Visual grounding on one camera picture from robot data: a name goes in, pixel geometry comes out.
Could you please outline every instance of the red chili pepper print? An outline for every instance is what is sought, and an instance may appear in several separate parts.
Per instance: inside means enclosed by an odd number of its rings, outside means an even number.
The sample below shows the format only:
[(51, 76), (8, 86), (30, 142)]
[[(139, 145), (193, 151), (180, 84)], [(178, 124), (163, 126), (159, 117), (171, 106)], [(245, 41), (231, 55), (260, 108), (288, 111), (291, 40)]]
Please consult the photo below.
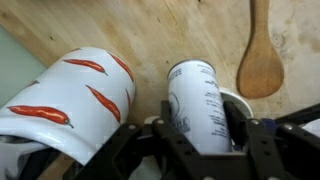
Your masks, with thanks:
[(30, 86), (33, 86), (33, 85), (35, 85), (35, 84), (40, 84), (40, 82), (37, 81), (37, 80), (32, 81), (29, 85), (26, 86), (26, 88), (27, 88), (27, 87), (30, 87)]
[(92, 94), (98, 99), (98, 101), (104, 106), (106, 107), (116, 118), (116, 120), (120, 123), (120, 119), (121, 119), (121, 115), (120, 115), (120, 111), (117, 107), (117, 105), (112, 102), (111, 100), (107, 99), (106, 97), (104, 97), (100, 92), (98, 92), (97, 90), (93, 89), (92, 87), (86, 85), (90, 91), (92, 92)]
[(21, 105), (10, 106), (8, 107), (8, 109), (16, 114), (45, 118), (58, 124), (69, 125), (73, 128), (73, 125), (70, 123), (69, 117), (64, 112), (52, 107)]
[(124, 62), (122, 62), (118, 57), (116, 57), (115, 55), (112, 55), (112, 54), (110, 54), (110, 55), (128, 73), (131, 81), (133, 82), (133, 74), (130, 71), (129, 67)]
[(101, 73), (104, 73), (108, 76), (108, 74), (106, 73), (106, 71), (104, 70), (104, 68), (102, 66), (100, 66), (99, 64), (93, 62), (93, 61), (88, 61), (88, 60), (80, 60), (80, 59), (65, 59), (63, 60), (64, 62), (70, 63), (70, 64), (76, 64), (76, 65), (80, 65), (80, 66), (87, 66), (90, 67), (96, 71), (99, 71)]
[(130, 108), (131, 107), (131, 98), (130, 98), (130, 95), (126, 89), (126, 93), (127, 93), (127, 100), (128, 100), (128, 107)]

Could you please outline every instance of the screw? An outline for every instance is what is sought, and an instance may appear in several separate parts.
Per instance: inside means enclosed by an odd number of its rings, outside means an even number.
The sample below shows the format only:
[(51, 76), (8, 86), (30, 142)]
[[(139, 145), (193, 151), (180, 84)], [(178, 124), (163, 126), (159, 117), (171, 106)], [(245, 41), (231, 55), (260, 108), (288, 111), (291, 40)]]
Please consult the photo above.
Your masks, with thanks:
[(202, 180), (216, 180), (216, 179), (210, 176), (206, 176)]
[(157, 121), (157, 123), (158, 123), (158, 124), (164, 124), (164, 121), (161, 120), (161, 119), (159, 119), (159, 120)]
[(281, 179), (278, 178), (278, 177), (271, 176), (271, 177), (268, 178), (268, 180), (281, 180)]
[(258, 125), (259, 124), (259, 121), (258, 120), (251, 120), (251, 122), (253, 123), (253, 124), (255, 124), (255, 125)]
[(133, 125), (133, 124), (130, 124), (130, 125), (129, 125), (129, 129), (135, 129), (135, 128), (136, 128), (135, 125)]
[(288, 130), (292, 130), (293, 127), (290, 124), (285, 124), (284, 127)]

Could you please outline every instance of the white cup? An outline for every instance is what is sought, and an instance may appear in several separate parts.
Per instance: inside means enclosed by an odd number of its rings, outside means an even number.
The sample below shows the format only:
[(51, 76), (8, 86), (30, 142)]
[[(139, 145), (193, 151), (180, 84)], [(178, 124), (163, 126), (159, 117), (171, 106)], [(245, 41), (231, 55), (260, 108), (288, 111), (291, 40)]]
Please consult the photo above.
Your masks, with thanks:
[(0, 135), (41, 142), (85, 165), (124, 122), (135, 95), (129, 68), (103, 49), (76, 49), (0, 109)]
[(231, 101), (247, 117), (253, 118), (253, 112), (249, 104), (239, 95), (233, 93), (227, 88), (219, 87), (223, 101)]

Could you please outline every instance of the wooden spoon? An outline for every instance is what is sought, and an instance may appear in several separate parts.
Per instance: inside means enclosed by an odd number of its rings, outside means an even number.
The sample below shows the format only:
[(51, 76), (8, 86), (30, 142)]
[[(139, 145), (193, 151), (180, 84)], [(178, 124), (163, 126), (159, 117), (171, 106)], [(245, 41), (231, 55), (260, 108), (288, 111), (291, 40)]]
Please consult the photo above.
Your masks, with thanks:
[(239, 93), (249, 99), (267, 97), (282, 85), (284, 70), (268, 31), (269, 0), (251, 0), (251, 36), (237, 75)]

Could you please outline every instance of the spatula handle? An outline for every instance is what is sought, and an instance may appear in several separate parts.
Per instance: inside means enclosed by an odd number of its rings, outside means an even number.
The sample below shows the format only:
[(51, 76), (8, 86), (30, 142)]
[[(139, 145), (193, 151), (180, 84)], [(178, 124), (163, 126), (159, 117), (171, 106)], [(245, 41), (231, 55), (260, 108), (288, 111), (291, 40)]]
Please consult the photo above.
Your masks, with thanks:
[(252, 35), (267, 36), (269, 0), (251, 0)]

